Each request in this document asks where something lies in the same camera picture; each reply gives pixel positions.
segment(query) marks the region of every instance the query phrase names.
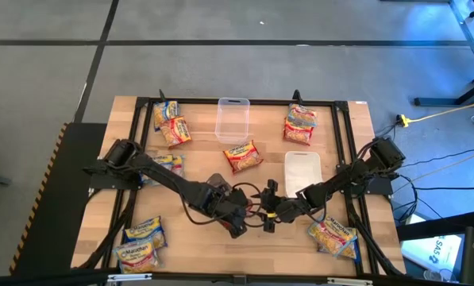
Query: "wooden tabletop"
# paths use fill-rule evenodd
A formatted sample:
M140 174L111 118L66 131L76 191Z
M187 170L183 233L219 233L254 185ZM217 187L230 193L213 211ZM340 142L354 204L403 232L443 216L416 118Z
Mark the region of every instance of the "wooden tabletop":
M128 137L136 99L131 96L115 98L102 143L101 156L106 154L116 139ZM148 133L145 152L151 156L169 153L184 155L188 180L205 181L213 173L219 172L232 185L249 182L263 189L266 187L267 179L274 179L279 183L278 195L284 195L284 155L288 151L316 152L321 158L323 179L327 180L336 174L337 148L328 107L314 107L318 112L318 126L314 129L311 146L303 146L282 140L287 106L251 106L249 140L254 140L264 162L234 175L222 152L234 145L219 143L214 135L217 105L181 104L180 106L193 141L168 149L161 132L156 133L152 129ZM356 149L360 149L374 137L368 106L366 102L349 102L349 110ZM141 137L144 117L145 109L142 110L136 141ZM340 122L346 158L349 158L342 114ZM248 196L253 194L251 188L245 188L244 191ZM115 190L100 191L87 204L72 267L82 264L105 237L115 194ZM405 272L390 203L381 195L366 195L366 200L373 237L395 267ZM354 205L359 212L358 203L354 202ZM343 195L334 194L327 203L327 210L328 214L347 225ZM314 241L306 233L307 227L312 223L306 216L298 217L292 224L277 225L274 234L265 233L262 229L248 229L241 237L232 239L228 231L218 223L206 226L190 223L175 192L162 186L144 187L137 195L133 225L157 215L162 217L168 242L167 248L158 251L164 263L164 267L158 269L158 272L356 275L353 261L316 252ZM198 221L207 220L195 211L192 211L191 215ZM249 223L259 223L253 219L251 218ZM364 271L370 272L364 240L359 241L362 246ZM114 257L111 265L116 265Z

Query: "maruchan ramen packet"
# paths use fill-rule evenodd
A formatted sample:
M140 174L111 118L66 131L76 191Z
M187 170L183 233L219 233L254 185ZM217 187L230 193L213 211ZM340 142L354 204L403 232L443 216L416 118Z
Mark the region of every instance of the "maruchan ramen packet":
M297 122L293 122L290 118L284 120L283 138L295 143L308 145L310 138L313 136L312 126L303 126Z
M254 141L223 151L223 153L226 155L233 173L256 166L263 161L258 150L254 146Z
M348 230L351 231L351 233L355 235L356 237L356 228L348 227ZM318 252L329 253L329 250L327 249L325 245L320 243L318 244ZM350 242L348 247L344 248L339 255L356 260L357 256L356 256L355 241Z
M160 265L152 238L125 243L113 251L124 274L151 272Z
M290 110L287 117L291 121L297 122L303 126L315 127L318 124L318 115L316 114L316 111L310 110L299 104L290 104Z
M183 177L183 174L184 174L183 173L183 160L184 160L183 155L173 156L173 166L171 167L171 171L181 177Z
M154 130L159 131L160 125L172 118L180 116L179 103L176 101L155 103L152 111L154 113Z
M163 122L160 125L164 139L168 146L173 147L191 140L191 135L187 130L187 123L183 116L173 118L172 120Z
M329 253L334 256L339 255L351 242L356 239L356 235L331 216L327 215L325 220L315 222L307 228L307 233L314 238L318 244L323 244Z
M137 226L124 230L124 237L126 242L151 238L154 249L168 246L163 227L160 225L160 216L148 219Z
M170 170L173 168L173 155L164 155L164 156L155 156L155 157L152 157L152 159L157 163L157 164L160 164L161 166L165 167L166 169ZM149 184L149 185L152 185L152 186L157 186L157 185L160 185L159 183L157 183L155 180L152 180L152 179L149 179L148 177L146 177L147 179L144 179L143 180L143 183L144 184Z

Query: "yellow cable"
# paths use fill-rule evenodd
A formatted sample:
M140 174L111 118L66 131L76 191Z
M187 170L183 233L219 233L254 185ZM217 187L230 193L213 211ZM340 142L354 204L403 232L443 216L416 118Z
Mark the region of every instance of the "yellow cable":
M442 171L442 170L445 170L446 168L450 168L450 167L452 167L452 166L455 166L455 165L457 165L457 164L460 164L460 163L462 163L462 162L465 162L465 161L467 161L467 160L469 160L469 159L472 159L472 158L474 158L474 154L471 155L470 157L466 157L466 158L464 158L463 160L457 161L457 162L455 162L455 163L453 163L453 164L450 164L450 165L448 165L448 166L439 168L439 169L434 170L434 171L432 171L432 172L428 172L427 174L424 174L424 175L422 175L422 176L420 176L420 177L418 177L418 178L413 179L413 180L411 181L411 183L413 183L413 182L416 181L416 180L420 180L421 178L424 178L424 177L433 175L433 174L436 173L436 172L440 172L440 171ZM409 185L409 184L410 184L410 182L408 182L408 183L402 185L400 188L398 188L397 190L395 190L394 193L396 193L398 190L402 189L403 187L405 187L405 186L407 186L407 185Z
M447 114L447 113L450 113L450 112L453 112L453 111L463 110L463 109L466 109L466 108L469 108L469 107L474 107L474 103L470 104L470 105L467 105L467 106L461 106L461 107L457 107L457 108L454 108L454 109L451 109L451 110L443 111L443 112L440 112L438 114L432 114L432 115L429 115L429 116L425 116L425 117L422 117L422 118L419 118L419 119L408 119L408 122L420 122L422 120L426 120L426 119L433 118L433 117L436 117L436 116L439 116L439 115Z

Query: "white container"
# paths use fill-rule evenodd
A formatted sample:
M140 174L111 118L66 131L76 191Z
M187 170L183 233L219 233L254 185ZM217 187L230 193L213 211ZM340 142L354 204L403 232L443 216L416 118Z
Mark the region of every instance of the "white container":
M249 130L249 100L222 98L218 102L218 120L215 136L219 142L242 144Z
M315 152L290 151L284 157L286 197L296 198L296 192L323 181L322 164Z

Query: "gray concrete floor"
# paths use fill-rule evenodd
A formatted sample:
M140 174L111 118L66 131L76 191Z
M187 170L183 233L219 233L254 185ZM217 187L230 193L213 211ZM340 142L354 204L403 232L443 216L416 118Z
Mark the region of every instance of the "gray concrete floor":
M110 3L0 0L0 39L98 39ZM110 39L458 41L464 35L446 4L128 0L118 7ZM0 187L0 275L7 274L60 127L75 113L94 51L0 47L0 174L13 180ZM115 95L157 96L159 88L166 96L270 99L289 99L298 88L306 99L368 101L381 129L398 113L416 118L445 110L417 108L411 100L457 97L473 78L474 56L466 47L109 47L83 120L105 122ZM408 162L474 148L473 114L463 110L398 129L395 141ZM413 179L459 159L401 173ZM474 159L416 184L474 186ZM420 197L444 216L474 211L474 191ZM394 201L411 198L404 188ZM418 212L436 216L421 203Z

